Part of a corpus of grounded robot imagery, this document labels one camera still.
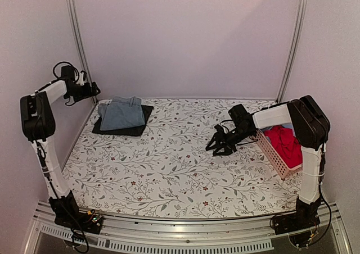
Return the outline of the light blue denim jeans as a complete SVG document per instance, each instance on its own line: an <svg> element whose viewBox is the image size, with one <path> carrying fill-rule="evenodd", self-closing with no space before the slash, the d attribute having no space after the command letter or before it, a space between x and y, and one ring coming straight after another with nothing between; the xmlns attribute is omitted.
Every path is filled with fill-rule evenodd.
<svg viewBox="0 0 360 254"><path fill-rule="evenodd" d="M137 97L114 97L109 103L100 103L100 131L127 129L145 124L142 100Z"/></svg>

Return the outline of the black pinstriped shirt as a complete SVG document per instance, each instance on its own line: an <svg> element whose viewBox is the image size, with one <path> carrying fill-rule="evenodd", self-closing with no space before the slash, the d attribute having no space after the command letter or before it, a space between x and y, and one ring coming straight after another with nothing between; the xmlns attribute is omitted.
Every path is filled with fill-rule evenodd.
<svg viewBox="0 0 360 254"><path fill-rule="evenodd" d="M115 129L115 130L100 130L100 125L102 119L99 118L92 129L93 134L99 135L116 135L116 136L130 136L130 137L140 137L146 129L148 120L150 115L154 110L154 106L142 105L142 111L145 118L145 124L137 127L132 128L125 128L125 129Z"/></svg>

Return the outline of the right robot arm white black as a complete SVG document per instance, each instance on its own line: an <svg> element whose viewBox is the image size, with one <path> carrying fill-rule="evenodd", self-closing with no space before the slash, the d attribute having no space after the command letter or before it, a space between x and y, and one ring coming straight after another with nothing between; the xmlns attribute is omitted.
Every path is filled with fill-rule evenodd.
<svg viewBox="0 0 360 254"><path fill-rule="evenodd" d="M285 175L301 167L301 189L296 199L296 213L291 225L303 229L309 224L323 200L321 183L325 174L326 143L330 122L315 100L307 95L278 103L250 113L243 105L235 105L228 112L234 129L218 124L206 145L213 156L228 156L236 152L244 139L262 132L265 140L278 154L276 161L285 166L278 170Z"/></svg>

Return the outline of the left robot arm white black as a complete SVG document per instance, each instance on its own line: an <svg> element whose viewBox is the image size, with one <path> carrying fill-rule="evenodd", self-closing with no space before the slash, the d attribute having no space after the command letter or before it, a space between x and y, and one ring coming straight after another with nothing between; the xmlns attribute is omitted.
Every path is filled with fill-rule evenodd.
<svg viewBox="0 0 360 254"><path fill-rule="evenodd" d="M60 168L55 149L56 122L52 104L63 98L67 100L67 106L72 106L97 96L100 89L95 82L87 81L85 71L79 71L67 61L57 63L52 72L54 80L20 98L21 127L37 155L56 217L62 218L71 228L79 228L84 217Z"/></svg>

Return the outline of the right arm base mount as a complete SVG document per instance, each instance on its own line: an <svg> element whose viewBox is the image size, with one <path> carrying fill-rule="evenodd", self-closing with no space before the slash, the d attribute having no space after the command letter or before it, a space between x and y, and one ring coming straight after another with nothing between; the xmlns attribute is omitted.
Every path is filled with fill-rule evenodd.
<svg viewBox="0 0 360 254"><path fill-rule="evenodd" d="M269 226L275 235L287 234L290 243L298 249L308 248L316 240L320 230L320 219L315 213L309 219L302 218L296 212L290 214L274 214Z"/></svg>

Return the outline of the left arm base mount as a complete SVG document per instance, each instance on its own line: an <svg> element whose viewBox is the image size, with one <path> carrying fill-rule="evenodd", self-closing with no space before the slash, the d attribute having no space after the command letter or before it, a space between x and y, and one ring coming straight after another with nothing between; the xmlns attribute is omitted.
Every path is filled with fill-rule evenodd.
<svg viewBox="0 0 360 254"><path fill-rule="evenodd" d="M55 217L55 224L57 225L91 234L100 234L103 221L103 214L94 210L91 210L90 214L87 212L69 214L62 212L61 214L56 214Z"/></svg>

